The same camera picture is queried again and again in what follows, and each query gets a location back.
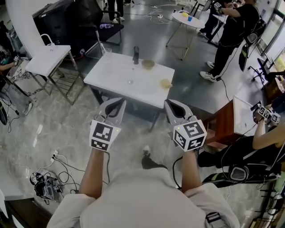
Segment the wooden desk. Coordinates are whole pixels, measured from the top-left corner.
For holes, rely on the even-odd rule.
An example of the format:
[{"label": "wooden desk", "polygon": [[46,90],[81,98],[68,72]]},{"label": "wooden desk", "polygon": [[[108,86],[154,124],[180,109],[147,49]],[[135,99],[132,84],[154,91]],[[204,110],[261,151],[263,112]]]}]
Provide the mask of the wooden desk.
[{"label": "wooden desk", "polygon": [[253,122],[251,106],[234,96],[228,104],[203,121],[208,132],[205,143],[223,149],[245,133],[246,136],[254,135],[257,125]]}]

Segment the yellow object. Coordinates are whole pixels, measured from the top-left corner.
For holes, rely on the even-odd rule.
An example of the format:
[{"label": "yellow object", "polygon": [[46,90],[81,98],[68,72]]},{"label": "yellow object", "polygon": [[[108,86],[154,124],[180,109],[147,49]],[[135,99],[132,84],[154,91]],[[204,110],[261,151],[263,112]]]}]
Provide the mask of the yellow object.
[{"label": "yellow object", "polygon": [[186,12],[183,12],[183,13],[182,13],[182,16],[184,16],[184,17],[188,17],[188,16],[189,16],[189,14],[188,14],[188,13],[186,13]]},{"label": "yellow object", "polygon": [[155,65],[155,62],[153,62],[152,60],[145,59],[142,61],[142,67],[144,69],[152,69],[154,65]]},{"label": "yellow object", "polygon": [[172,87],[171,82],[170,82],[168,79],[166,79],[166,78],[165,78],[165,79],[162,79],[162,80],[160,81],[160,85],[161,85],[161,87],[164,88],[165,90]]}]

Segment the round white table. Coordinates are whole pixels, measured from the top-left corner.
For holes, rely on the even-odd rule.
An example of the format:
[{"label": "round white table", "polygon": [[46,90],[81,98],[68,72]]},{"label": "round white table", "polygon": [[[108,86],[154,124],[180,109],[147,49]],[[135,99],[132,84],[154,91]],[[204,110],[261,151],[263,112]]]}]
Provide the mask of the round white table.
[{"label": "round white table", "polygon": [[[195,18],[195,17],[192,17],[192,20],[191,21],[188,21],[188,17],[184,17],[182,16],[182,13],[179,13],[179,12],[175,12],[172,14],[172,17],[174,19],[176,19],[177,21],[180,22],[179,26],[177,27],[177,29],[174,31],[174,33],[172,34],[172,36],[169,38],[168,42],[166,43],[166,47],[168,47],[168,43],[169,41],[172,39],[172,37],[175,35],[175,33],[178,31],[178,29],[180,28],[180,26],[186,26],[186,30],[187,30],[187,26],[191,26],[195,29],[202,29],[205,27],[205,23],[200,21],[199,19]],[[186,39],[187,39],[187,47],[184,47],[183,49],[186,49],[185,53],[183,53],[182,51],[182,57],[179,58],[180,60],[183,61],[183,59],[185,58],[188,50],[189,50],[189,47],[190,47],[190,44],[193,40],[193,36],[192,36],[192,39],[190,40],[190,43],[188,43],[188,35],[186,33]]]}]

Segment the hand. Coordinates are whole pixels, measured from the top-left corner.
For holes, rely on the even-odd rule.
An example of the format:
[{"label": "hand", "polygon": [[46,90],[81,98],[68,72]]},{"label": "hand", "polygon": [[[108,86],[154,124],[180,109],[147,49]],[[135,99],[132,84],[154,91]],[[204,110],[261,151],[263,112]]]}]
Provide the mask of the hand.
[{"label": "hand", "polygon": [[230,2],[230,3],[228,3],[227,5],[226,5],[226,8],[230,8],[230,7],[232,7],[233,6],[233,4]]},{"label": "hand", "polygon": [[263,116],[261,116],[257,110],[253,113],[253,121],[255,123],[258,123],[261,119],[263,118]]}]

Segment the white wall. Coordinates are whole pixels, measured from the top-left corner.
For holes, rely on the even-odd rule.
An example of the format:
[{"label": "white wall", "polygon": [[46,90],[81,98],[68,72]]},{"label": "white wall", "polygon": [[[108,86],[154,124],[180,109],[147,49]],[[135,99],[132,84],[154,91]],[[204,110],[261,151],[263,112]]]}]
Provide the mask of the white wall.
[{"label": "white wall", "polygon": [[14,29],[31,57],[44,46],[32,14],[57,0],[6,0],[6,7]]}]

